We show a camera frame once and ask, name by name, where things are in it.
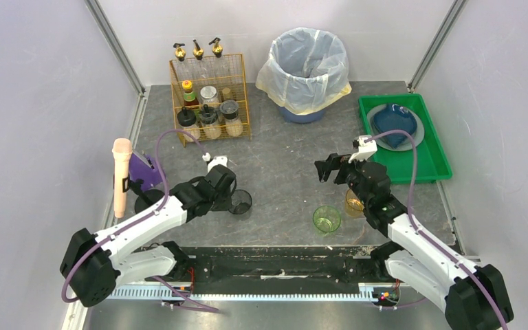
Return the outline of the amber glass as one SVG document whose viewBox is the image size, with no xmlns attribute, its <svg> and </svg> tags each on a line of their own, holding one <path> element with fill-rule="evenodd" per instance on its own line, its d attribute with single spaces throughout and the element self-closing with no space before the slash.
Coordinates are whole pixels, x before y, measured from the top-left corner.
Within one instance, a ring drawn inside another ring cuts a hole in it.
<svg viewBox="0 0 528 330">
<path fill-rule="evenodd" d="M 351 218 L 364 216 L 364 205 L 351 189 L 346 192 L 344 210 Z"/>
</svg>

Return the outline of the green glass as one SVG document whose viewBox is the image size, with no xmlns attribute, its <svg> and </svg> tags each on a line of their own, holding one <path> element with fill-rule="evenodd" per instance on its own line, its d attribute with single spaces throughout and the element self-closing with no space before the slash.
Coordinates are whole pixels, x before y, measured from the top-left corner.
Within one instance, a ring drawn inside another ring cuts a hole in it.
<svg viewBox="0 0 528 330">
<path fill-rule="evenodd" d="M 313 213 L 313 224 L 323 233 L 335 232 L 341 222 L 340 212 L 333 206 L 320 206 Z"/>
</svg>

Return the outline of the blue ribbed dish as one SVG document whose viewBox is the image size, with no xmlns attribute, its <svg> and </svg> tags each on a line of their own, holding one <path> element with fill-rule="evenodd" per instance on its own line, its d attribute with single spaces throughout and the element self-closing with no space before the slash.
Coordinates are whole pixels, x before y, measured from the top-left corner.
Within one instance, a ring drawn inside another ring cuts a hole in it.
<svg viewBox="0 0 528 330">
<path fill-rule="evenodd" d="M 378 133 L 392 130 L 405 131 L 409 135 L 414 135 L 418 129 L 417 121 L 410 110 L 402 105 L 388 103 L 382 110 L 379 110 L 371 120 L 373 127 Z M 382 138 L 385 143 L 397 149 L 408 139 L 403 133 L 392 133 Z"/>
</svg>

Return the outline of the grey-green round plate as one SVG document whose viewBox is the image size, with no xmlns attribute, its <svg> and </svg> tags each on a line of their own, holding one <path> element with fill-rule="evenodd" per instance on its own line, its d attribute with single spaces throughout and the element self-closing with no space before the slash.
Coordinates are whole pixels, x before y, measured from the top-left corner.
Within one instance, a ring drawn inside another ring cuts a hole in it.
<svg viewBox="0 0 528 330">
<path fill-rule="evenodd" d="M 370 126 L 370 134 L 371 135 L 378 135 L 379 134 L 375 130 L 375 128 L 373 127 L 371 120 L 373 119 L 373 116 L 375 115 L 375 113 L 377 111 L 379 111 L 379 110 L 382 110 L 384 107 L 385 107 L 384 104 L 376 106 L 376 107 L 372 108 L 366 115 L 366 119 L 368 120 L 368 123 L 369 123 L 369 126 Z M 414 115 L 414 117 L 415 117 L 415 119 L 417 121 L 417 124 L 418 124 L 417 131 L 415 132 L 414 135 L 412 135 L 412 138 L 415 141 L 416 146 L 418 146 L 424 140 L 425 128 L 424 128 L 424 125 L 423 125 L 421 119 L 419 118 L 419 116 L 412 109 L 409 109 L 409 110 Z M 384 141 L 385 139 L 382 140 L 382 138 L 383 137 L 381 137 L 380 139 L 377 140 L 377 145 L 382 147 L 383 149 L 388 150 L 388 151 L 402 152 L 402 151 L 409 151 L 412 148 L 411 141 L 409 139 L 407 139 L 406 142 L 404 142 L 402 145 L 398 146 L 397 148 L 391 148 L 385 143 L 385 141 Z"/>
</svg>

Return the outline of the dark smoky glass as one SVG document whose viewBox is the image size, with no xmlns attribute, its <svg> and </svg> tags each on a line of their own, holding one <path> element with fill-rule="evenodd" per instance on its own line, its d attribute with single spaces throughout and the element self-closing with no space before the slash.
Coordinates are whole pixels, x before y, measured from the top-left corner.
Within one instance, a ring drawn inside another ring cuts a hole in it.
<svg viewBox="0 0 528 330">
<path fill-rule="evenodd" d="M 231 195 L 228 212 L 233 215 L 243 215 L 252 207 L 252 196 L 246 190 L 235 190 Z"/>
</svg>

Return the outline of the small yellow oil bottle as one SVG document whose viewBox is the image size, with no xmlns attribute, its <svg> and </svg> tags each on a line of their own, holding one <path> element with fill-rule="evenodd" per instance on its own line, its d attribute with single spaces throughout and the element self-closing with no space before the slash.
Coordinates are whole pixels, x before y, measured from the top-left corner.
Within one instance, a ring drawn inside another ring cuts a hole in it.
<svg viewBox="0 0 528 330">
<path fill-rule="evenodd" d="M 234 93 L 233 91 L 231 90 L 231 88 L 229 87 L 224 87 L 222 90 L 221 90 L 221 99 L 222 101 L 227 101 L 227 100 L 234 100 Z"/>
</svg>

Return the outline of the black flip-cap spice jar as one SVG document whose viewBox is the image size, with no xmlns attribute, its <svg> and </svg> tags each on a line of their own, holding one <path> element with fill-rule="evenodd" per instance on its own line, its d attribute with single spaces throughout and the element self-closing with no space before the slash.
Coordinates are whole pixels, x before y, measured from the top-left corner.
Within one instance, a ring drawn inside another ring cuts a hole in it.
<svg viewBox="0 0 528 330">
<path fill-rule="evenodd" d="M 199 112 L 199 119 L 206 137 L 215 140 L 221 137 L 221 127 L 216 109 L 205 105 Z"/>
</svg>

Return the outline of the black cap spice jar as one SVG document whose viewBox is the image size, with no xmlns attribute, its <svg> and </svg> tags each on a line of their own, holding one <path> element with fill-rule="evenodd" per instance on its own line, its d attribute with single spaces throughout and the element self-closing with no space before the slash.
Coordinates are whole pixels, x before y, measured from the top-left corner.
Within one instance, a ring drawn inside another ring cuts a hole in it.
<svg viewBox="0 0 528 330">
<path fill-rule="evenodd" d="M 187 134 L 180 133 L 185 142 L 199 140 L 201 137 L 201 131 L 199 130 L 199 124 L 197 123 L 197 116 L 193 110 L 188 109 L 187 107 L 182 107 L 177 113 L 176 119 L 180 129 L 187 132 Z"/>
</svg>

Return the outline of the brown-sauce bottle gold spout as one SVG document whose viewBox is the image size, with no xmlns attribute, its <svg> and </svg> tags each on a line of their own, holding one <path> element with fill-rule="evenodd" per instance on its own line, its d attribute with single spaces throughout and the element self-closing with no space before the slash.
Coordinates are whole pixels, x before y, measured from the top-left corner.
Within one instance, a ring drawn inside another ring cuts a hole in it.
<svg viewBox="0 0 528 330">
<path fill-rule="evenodd" d="M 193 56 L 195 57 L 195 78 L 203 86 L 209 85 L 212 80 L 212 72 L 209 63 L 204 60 L 204 49 L 199 45 L 197 39 L 193 39 Z"/>
</svg>

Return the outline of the red sauce bottle green label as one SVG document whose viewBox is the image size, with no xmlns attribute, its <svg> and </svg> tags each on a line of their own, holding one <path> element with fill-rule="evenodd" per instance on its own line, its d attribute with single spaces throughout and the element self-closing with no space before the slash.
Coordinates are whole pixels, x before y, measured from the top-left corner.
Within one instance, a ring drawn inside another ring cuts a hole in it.
<svg viewBox="0 0 528 330">
<path fill-rule="evenodd" d="M 191 80 L 184 80 L 181 82 L 181 88 L 183 90 L 184 106 L 193 111 L 200 110 L 199 101 L 197 94 L 194 90 L 194 84 Z"/>
</svg>

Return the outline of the clear oil bottle gold spout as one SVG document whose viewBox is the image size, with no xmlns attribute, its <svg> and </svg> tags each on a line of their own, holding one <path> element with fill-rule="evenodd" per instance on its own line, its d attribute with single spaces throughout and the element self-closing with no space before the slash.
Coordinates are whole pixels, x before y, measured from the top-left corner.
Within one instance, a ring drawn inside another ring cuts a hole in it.
<svg viewBox="0 0 528 330">
<path fill-rule="evenodd" d="M 183 49 L 184 43 L 174 43 L 173 48 L 175 49 L 175 71 L 177 73 L 177 80 L 192 80 L 193 71 L 191 70 L 189 63 L 186 61 L 186 51 Z"/>
</svg>

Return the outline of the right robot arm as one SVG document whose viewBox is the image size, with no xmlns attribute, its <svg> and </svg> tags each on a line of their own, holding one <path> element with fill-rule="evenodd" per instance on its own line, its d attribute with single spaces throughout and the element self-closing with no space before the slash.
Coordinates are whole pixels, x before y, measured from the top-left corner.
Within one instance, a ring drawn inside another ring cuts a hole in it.
<svg viewBox="0 0 528 330">
<path fill-rule="evenodd" d="M 379 270 L 435 304 L 451 329 L 505 329 L 514 319 L 501 272 L 454 251 L 409 215 L 385 166 L 336 153 L 314 165 L 320 182 L 336 171 L 334 183 L 351 189 L 370 226 L 389 239 L 371 252 Z"/>
</svg>

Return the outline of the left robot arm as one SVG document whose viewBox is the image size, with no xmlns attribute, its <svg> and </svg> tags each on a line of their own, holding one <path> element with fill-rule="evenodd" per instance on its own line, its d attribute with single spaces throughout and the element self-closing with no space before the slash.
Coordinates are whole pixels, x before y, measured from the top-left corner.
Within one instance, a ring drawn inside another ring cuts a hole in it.
<svg viewBox="0 0 528 330">
<path fill-rule="evenodd" d="M 86 228 L 76 231 L 60 265 L 65 279 L 63 301 L 78 300 L 84 307 L 93 307 L 119 286 L 173 273 L 186 260 L 174 243 L 142 252 L 138 249 L 210 211 L 228 210 L 236 178 L 227 157 L 217 156 L 208 163 L 206 175 L 176 185 L 126 221 L 94 233 Z"/>
</svg>

